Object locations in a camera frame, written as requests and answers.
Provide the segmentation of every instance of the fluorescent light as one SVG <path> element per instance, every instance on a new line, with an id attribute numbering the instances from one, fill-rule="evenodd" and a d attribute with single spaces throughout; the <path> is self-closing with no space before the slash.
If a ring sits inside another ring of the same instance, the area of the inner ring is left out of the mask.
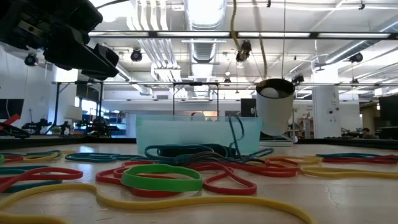
<path id="1" fill-rule="evenodd" d="M 173 85 L 171 82 L 138 82 L 140 85 Z"/>
<path id="2" fill-rule="evenodd" d="M 173 36 L 181 36 L 181 37 L 228 37 L 229 32 L 158 32 L 157 35 L 159 37 L 173 37 Z"/>
<path id="3" fill-rule="evenodd" d="M 128 85 L 128 82 L 104 82 L 104 85 Z"/>
<path id="4" fill-rule="evenodd" d="M 127 101 L 127 100 L 119 100 L 119 99 L 103 99 L 103 101 Z"/>
<path id="5" fill-rule="evenodd" d="M 181 40 L 181 43 L 184 43 L 184 44 L 195 44 L 195 43 L 226 44 L 226 40 Z"/>
<path id="6" fill-rule="evenodd" d="M 148 37 L 148 32 L 115 32 L 115 31 L 92 31 L 88 33 L 89 37 Z"/>
<path id="7" fill-rule="evenodd" d="M 321 38 L 387 38 L 390 34 L 367 34 L 367 33 L 320 33 L 318 37 Z"/>
<path id="8" fill-rule="evenodd" d="M 258 37 L 258 32 L 239 32 L 238 37 Z M 301 32 L 262 32 L 262 37 L 309 37 L 310 33 Z"/>

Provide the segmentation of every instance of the green rubber band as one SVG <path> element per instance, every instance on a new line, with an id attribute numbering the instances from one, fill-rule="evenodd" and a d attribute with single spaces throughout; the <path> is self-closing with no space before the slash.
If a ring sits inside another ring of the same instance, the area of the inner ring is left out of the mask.
<path id="1" fill-rule="evenodd" d="M 168 172 L 182 174 L 193 179 L 160 179 L 141 177 L 137 174 Z M 193 169 L 175 167 L 166 164 L 140 165 L 123 172 L 121 179 L 123 185 L 145 190 L 161 190 L 169 192 L 198 191 L 203 187 L 201 174 Z"/>

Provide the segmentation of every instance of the window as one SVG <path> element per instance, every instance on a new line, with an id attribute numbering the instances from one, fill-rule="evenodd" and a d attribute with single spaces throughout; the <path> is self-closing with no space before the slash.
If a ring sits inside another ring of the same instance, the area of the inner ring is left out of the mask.
<path id="1" fill-rule="evenodd" d="M 75 106 L 80 107 L 80 98 L 77 96 L 75 97 Z"/>
<path id="2" fill-rule="evenodd" d="M 95 103 L 94 101 L 90 101 L 90 100 L 82 100 L 81 108 L 83 111 L 87 111 L 86 114 L 96 115 L 97 103 Z"/>

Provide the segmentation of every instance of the clear plastic container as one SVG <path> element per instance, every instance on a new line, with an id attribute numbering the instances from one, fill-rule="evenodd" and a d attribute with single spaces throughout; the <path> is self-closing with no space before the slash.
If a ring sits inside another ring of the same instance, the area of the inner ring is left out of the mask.
<path id="1" fill-rule="evenodd" d="M 236 118 L 231 119 L 238 140 L 242 136 L 241 126 Z M 244 137 L 238 141 L 239 150 L 242 154 L 258 151 L 261 119 L 240 119 Z M 233 142 L 228 117 L 136 116 L 136 134 L 139 154 L 143 154 L 147 146 L 153 145 L 213 143 L 228 147 Z"/>

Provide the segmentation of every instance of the hanging cable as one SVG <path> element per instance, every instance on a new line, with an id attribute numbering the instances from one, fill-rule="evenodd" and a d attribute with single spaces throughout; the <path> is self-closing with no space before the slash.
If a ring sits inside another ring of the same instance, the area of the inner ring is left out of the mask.
<path id="1" fill-rule="evenodd" d="M 240 48 L 239 41 L 238 41 L 238 38 L 236 37 L 235 29 L 234 29 L 236 8 L 237 8 L 236 0 L 233 1 L 233 5 L 234 5 L 234 8 L 233 8 L 233 11 L 232 11 L 232 18 L 231 18 L 231 35 L 232 35 L 232 39 L 234 40 L 234 43 L 236 45 L 236 48 L 239 49 Z"/>
<path id="2" fill-rule="evenodd" d="M 257 63 L 256 57 L 254 56 L 254 54 L 253 54 L 253 59 L 254 59 L 254 63 L 256 63 L 257 71 L 259 72 L 260 77 L 264 80 L 264 77 L 263 77 L 262 74 L 261 74 L 259 65 L 258 65 L 258 63 Z"/>
<path id="3" fill-rule="evenodd" d="M 261 48 L 261 55 L 262 55 L 262 61 L 264 62 L 264 77 L 266 78 L 268 75 L 268 65 L 267 65 L 266 51 L 264 50 L 264 43 L 262 42 L 262 37 L 261 37 L 262 22 L 261 22 L 260 9 L 257 5 L 256 0 L 252 0 L 252 3 L 254 5 L 253 13 L 254 13 L 254 20 L 256 22 L 256 28 L 259 31 L 259 42 L 260 42 L 260 48 Z"/>
<path id="4" fill-rule="evenodd" d="M 286 42 L 286 0 L 284 3 L 284 46 L 283 46 L 283 52 L 282 52 L 282 79 L 284 78 L 284 65 L 285 65 L 285 42 Z"/>
<path id="5" fill-rule="evenodd" d="M 105 6 L 110 6 L 110 5 L 113 5 L 113 4 L 122 3 L 122 2 L 126 2 L 126 1 L 129 1 L 129 0 L 115 0 L 115 1 L 111 1 L 111 2 L 108 2 L 108 3 L 105 3 L 105 4 L 102 4 L 102 5 L 98 6 L 97 9 L 101 9 L 102 7 L 105 7 Z"/>

